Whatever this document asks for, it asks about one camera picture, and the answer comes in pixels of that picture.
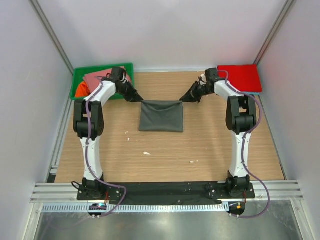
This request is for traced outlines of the grey t shirt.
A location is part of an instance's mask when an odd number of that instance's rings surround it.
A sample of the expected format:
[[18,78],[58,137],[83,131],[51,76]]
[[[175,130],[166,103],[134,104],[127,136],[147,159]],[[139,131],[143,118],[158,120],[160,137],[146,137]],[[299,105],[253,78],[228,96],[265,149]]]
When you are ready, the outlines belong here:
[[183,102],[143,100],[140,108],[139,131],[184,132]]

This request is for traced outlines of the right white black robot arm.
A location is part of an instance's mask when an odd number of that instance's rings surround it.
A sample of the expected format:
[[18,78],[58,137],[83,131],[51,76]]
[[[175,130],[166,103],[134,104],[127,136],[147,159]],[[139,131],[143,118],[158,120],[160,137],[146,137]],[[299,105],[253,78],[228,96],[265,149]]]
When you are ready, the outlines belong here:
[[226,100],[225,123],[232,137],[231,164],[224,189],[231,198],[241,198],[250,187],[248,173],[249,144],[253,129],[257,125],[255,98],[241,92],[225,77],[219,76],[217,68],[209,68],[198,77],[190,89],[180,98],[182,102],[200,102],[203,96],[215,94]]

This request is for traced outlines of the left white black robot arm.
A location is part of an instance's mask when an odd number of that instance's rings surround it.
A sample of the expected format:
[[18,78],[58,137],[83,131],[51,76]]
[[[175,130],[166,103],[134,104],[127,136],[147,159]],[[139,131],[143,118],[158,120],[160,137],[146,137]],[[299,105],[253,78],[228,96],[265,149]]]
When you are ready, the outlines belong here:
[[123,66],[90,73],[84,77],[89,94],[74,102],[73,130],[83,150],[84,175],[78,186],[78,200],[101,200],[113,185],[106,183],[100,159],[100,140],[105,122],[103,106],[110,98],[121,95],[129,103],[142,102]]

